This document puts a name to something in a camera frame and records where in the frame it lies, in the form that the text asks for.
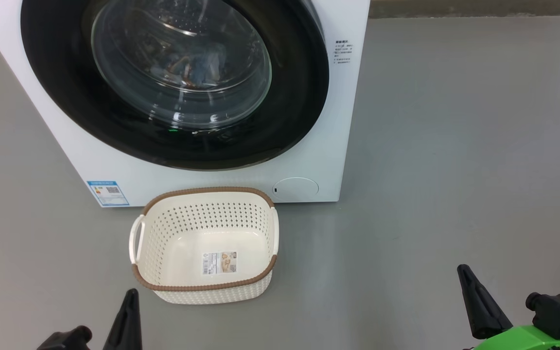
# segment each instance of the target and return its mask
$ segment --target woven texture basket exterior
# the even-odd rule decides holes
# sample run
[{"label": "woven texture basket exterior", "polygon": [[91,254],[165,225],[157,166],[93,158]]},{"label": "woven texture basket exterior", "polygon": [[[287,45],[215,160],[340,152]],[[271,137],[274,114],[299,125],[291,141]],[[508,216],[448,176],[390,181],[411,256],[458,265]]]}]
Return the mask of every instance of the woven texture basket exterior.
[{"label": "woven texture basket exterior", "polygon": [[[141,226],[140,246],[134,252]],[[182,235],[207,230],[246,230],[264,237],[268,261],[251,279],[222,284],[164,285],[164,258],[169,243]],[[133,271],[142,285],[169,303],[232,303],[260,296],[271,282],[278,252],[278,215],[264,193],[249,188],[208,188],[170,192],[149,203],[131,229],[129,254]]]}]

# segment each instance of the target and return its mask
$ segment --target washing machine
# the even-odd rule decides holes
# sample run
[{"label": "washing machine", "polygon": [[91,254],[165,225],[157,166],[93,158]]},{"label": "washing machine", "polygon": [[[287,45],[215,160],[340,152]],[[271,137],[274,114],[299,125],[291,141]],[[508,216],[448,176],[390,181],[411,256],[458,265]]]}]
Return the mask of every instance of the washing machine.
[{"label": "washing machine", "polygon": [[209,186],[331,202],[368,7],[0,0],[0,52],[102,207]]}]

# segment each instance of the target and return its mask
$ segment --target blue and white sticker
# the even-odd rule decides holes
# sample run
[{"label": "blue and white sticker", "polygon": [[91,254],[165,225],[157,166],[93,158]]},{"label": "blue and white sticker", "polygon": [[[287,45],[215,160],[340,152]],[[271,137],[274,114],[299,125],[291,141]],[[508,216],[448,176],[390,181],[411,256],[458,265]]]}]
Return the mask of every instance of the blue and white sticker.
[{"label": "blue and white sticker", "polygon": [[103,207],[125,207],[129,201],[115,181],[88,181],[87,184]]}]

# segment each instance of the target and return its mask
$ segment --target brown basket rim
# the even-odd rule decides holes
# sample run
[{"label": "brown basket rim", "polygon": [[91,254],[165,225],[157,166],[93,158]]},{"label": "brown basket rim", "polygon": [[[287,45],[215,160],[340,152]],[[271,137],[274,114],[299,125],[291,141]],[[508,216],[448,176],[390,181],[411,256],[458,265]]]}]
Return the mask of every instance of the brown basket rim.
[{"label": "brown basket rim", "polygon": [[[271,200],[271,198],[269,198],[268,195],[266,195],[264,192],[262,192],[258,189],[226,186],[226,187],[216,187],[216,188],[184,189],[184,190],[180,190],[180,191],[163,193],[162,195],[158,195],[153,200],[148,202],[148,204],[146,204],[146,206],[142,209],[142,215],[146,215],[149,212],[149,210],[151,210],[151,208],[155,204],[157,204],[159,201],[162,201],[163,199],[166,199],[166,198],[169,198],[169,197],[177,197],[178,195],[187,195],[187,194],[212,193],[212,192],[245,192],[245,193],[248,192],[248,193],[254,193],[254,194],[257,194],[258,196],[262,197],[267,202],[267,204],[269,204],[270,208],[275,207],[275,204]],[[226,289],[226,288],[234,288],[234,287],[238,287],[238,286],[246,286],[248,284],[254,284],[254,283],[264,279],[267,275],[269,275],[271,270],[274,268],[274,265],[276,264],[276,259],[277,258],[278,258],[277,254],[272,255],[271,261],[269,261],[269,265],[267,265],[267,268],[265,268],[265,270],[263,272],[256,275],[255,277],[252,277],[251,279],[235,281],[235,282],[230,282],[230,283],[207,284],[207,285],[202,285],[202,286],[159,286],[157,284],[151,284],[148,281],[146,281],[144,279],[144,277],[142,277],[142,274],[140,273],[140,268],[138,268],[137,264],[132,264],[131,267],[133,268],[133,275],[135,275],[136,279],[138,279],[138,282],[140,282],[140,284],[142,284],[142,286],[145,286],[149,290],[155,290],[155,291],[158,291],[158,292],[202,292],[202,291],[206,291],[206,290],[220,290],[220,289]]]}]

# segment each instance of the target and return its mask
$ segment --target product label in basket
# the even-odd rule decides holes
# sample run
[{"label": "product label in basket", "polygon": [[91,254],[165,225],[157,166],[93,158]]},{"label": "product label in basket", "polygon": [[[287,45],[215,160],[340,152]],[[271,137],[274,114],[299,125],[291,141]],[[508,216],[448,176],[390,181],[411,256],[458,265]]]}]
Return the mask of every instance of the product label in basket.
[{"label": "product label in basket", "polygon": [[237,272],[237,252],[202,254],[202,274],[218,275]]}]

